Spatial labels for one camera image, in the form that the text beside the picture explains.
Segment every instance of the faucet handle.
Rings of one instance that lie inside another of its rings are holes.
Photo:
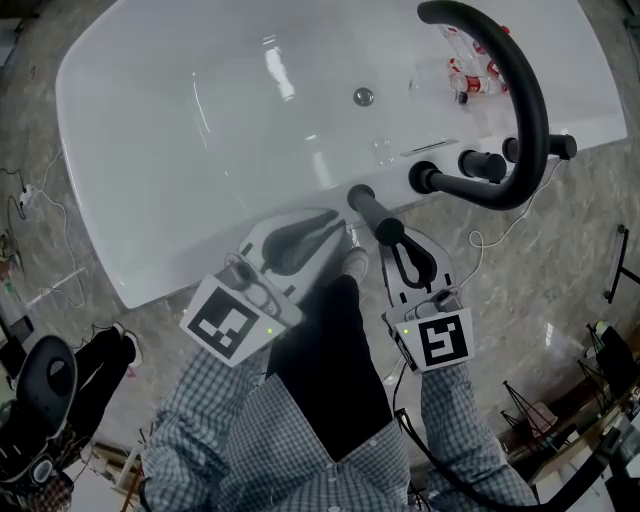
[[[549,154],[571,160],[578,154],[578,144],[571,135],[549,135]]]
[[[576,139],[571,135],[549,135],[549,154],[561,160],[571,160],[578,153]],[[518,158],[518,139],[510,137],[502,143],[502,154],[508,162],[515,163]]]
[[[470,178],[483,178],[489,183],[500,183],[507,174],[507,164],[496,153],[479,153],[469,149],[460,153],[458,169]]]

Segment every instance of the white cable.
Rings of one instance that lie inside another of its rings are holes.
[[[44,180],[42,181],[42,187],[40,188],[34,187],[36,192],[44,192],[44,187],[47,186],[47,178],[49,177],[49,169],[51,169],[53,167],[53,164],[55,164],[58,161],[58,158],[60,158],[61,154],[62,154],[62,146],[60,146],[60,149],[56,153],[56,156],[53,157],[53,160],[49,162],[49,165],[47,165],[47,168],[44,171]]]
[[[393,370],[391,370],[391,371],[387,374],[387,376],[386,376],[386,377],[384,377],[384,378],[380,379],[380,380],[381,380],[381,382],[384,382],[385,380],[387,380],[389,377],[391,377],[391,376],[395,373],[395,371],[398,369],[398,366],[400,366],[400,361],[402,361],[402,358],[403,358],[403,357],[404,357],[404,356],[401,354],[401,355],[400,355],[400,357],[398,358],[398,360],[396,361],[396,365],[393,367]]]
[[[53,157],[53,160],[51,160],[51,162],[47,166],[47,169],[45,170],[45,174],[44,174],[44,181],[42,182],[42,188],[36,188],[35,189],[35,194],[33,196],[33,200],[35,200],[35,198],[36,198],[36,196],[38,194],[42,194],[47,199],[47,201],[49,201],[50,204],[52,204],[53,206],[57,206],[58,208],[60,208],[62,210],[62,214],[63,214],[63,217],[64,217],[64,227],[63,227],[63,230],[62,230],[62,235],[64,237],[64,243],[67,246],[67,249],[69,250],[69,254],[71,255],[71,260],[73,261],[73,272],[75,273],[76,278],[78,280],[78,287],[80,288],[80,296],[82,297],[82,300],[80,301],[79,304],[77,304],[76,302],[72,301],[69,298],[69,296],[67,295],[67,293],[64,290],[61,290],[60,288],[50,287],[50,286],[41,286],[40,287],[40,293],[42,293],[43,290],[49,290],[49,292],[61,293],[71,307],[73,307],[75,309],[78,309],[78,308],[83,307],[86,304],[86,300],[85,300],[85,295],[84,295],[84,288],[82,286],[82,281],[80,280],[80,273],[78,271],[78,262],[76,260],[75,254],[73,254],[73,251],[71,250],[71,245],[69,244],[69,239],[67,238],[67,209],[61,203],[58,203],[58,202],[54,201],[53,199],[51,199],[49,197],[49,195],[44,191],[44,187],[47,185],[47,178],[49,177],[49,169],[51,169],[51,167],[53,167],[53,164],[56,163],[58,158],[60,158],[61,154],[62,154],[62,148],[60,148],[58,150],[58,152],[56,153],[56,156]]]
[[[482,266],[482,260],[484,258],[484,250],[485,249],[490,249],[491,247],[495,247],[497,245],[500,245],[502,243],[502,241],[505,238],[507,238],[507,235],[511,232],[511,230],[515,227],[515,225],[518,222],[520,222],[522,219],[524,219],[524,217],[527,215],[527,213],[529,213],[529,210],[531,209],[531,205],[533,204],[534,199],[540,193],[541,190],[543,190],[549,183],[551,183],[551,178],[553,178],[553,175],[556,172],[556,169],[560,166],[560,164],[563,161],[564,160],[558,160],[558,162],[556,163],[555,167],[551,170],[551,173],[549,174],[549,178],[547,179],[547,181],[538,190],[536,190],[535,193],[531,196],[531,199],[529,201],[529,204],[527,205],[527,208],[524,210],[524,212],[522,212],[522,214],[516,220],[514,220],[511,223],[511,225],[507,228],[507,230],[498,239],[497,242],[493,242],[491,244],[485,245],[484,244],[484,237],[482,236],[482,233],[480,233],[480,231],[473,230],[471,233],[469,233],[469,238],[468,238],[469,244],[471,244],[471,246],[475,247],[476,249],[480,249],[480,259],[478,260],[478,264],[476,265],[476,268],[473,269],[473,272],[471,272],[471,274],[469,274],[469,276],[464,281],[462,281],[462,284],[460,285],[460,288],[462,288],[465,284],[467,284],[469,279],[471,279],[474,275],[476,275],[476,272],[478,272],[478,270],[480,270],[480,267]],[[474,241],[471,239],[471,237],[474,234],[478,235],[478,238],[480,238],[480,245],[474,243]]]

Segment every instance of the checkered shirt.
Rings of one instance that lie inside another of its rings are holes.
[[[71,508],[73,482],[65,474],[52,476],[45,487],[30,496],[28,510],[30,512],[67,512]]]
[[[256,388],[260,369],[259,355],[235,368],[204,349],[196,355],[143,453],[152,512],[410,510],[395,420],[333,461],[277,376]],[[424,374],[422,417],[434,455],[460,478],[497,501],[536,504],[476,409],[466,366]],[[484,510],[435,471],[426,487],[435,510]]]

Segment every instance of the black pipe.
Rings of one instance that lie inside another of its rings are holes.
[[[432,0],[418,6],[418,16],[430,25],[457,27],[478,41],[509,87],[518,124],[518,156],[509,179],[490,185],[431,173],[427,186],[493,210],[520,206],[540,184],[549,154],[547,108],[533,69],[513,39],[486,14],[469,5]]]
[[[404,236],[404,225],[375,197],[370,187],[355,185],[349,190],[347,201],[364,219],[378,242],[386,246],[396,245]]]

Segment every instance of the plastic bottle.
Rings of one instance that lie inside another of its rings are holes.
[[[511,30],[509,30],[509,27],[505,25],[502,25],[502,30],[507,35],[511,34]],[[504,80],[502,79],[502,75],[500,74],[500,70],[498,69],[498,66],[496,66],[496,63],[489,56],[487,51],[480,45],[480,43],[478,43],[478,41],[472,41],[471,46],[473,47],[475,52],[475,55],[474,55],[475,60],[480,63],[480,66],[483,69],[482,73],[479,73],[479,74],[480,75],[489,74],[489,76],[493,76],[494,78],[497,78],[504,83]]]
[[[475,58],[475,50],[470,47],[465,38],[456,27],[449,25],[438,25],[440,32],[445,37],[453,51],[458,56],[458,61],[462,65],[463,72],[470,75],[483,75],[485,71],[482,65]]]
[[[501,94],[506,91],[506,86],[499,80],[486,76],[465,75],[454,73],[451,75],[451,88],[457,93],[468,94]]]

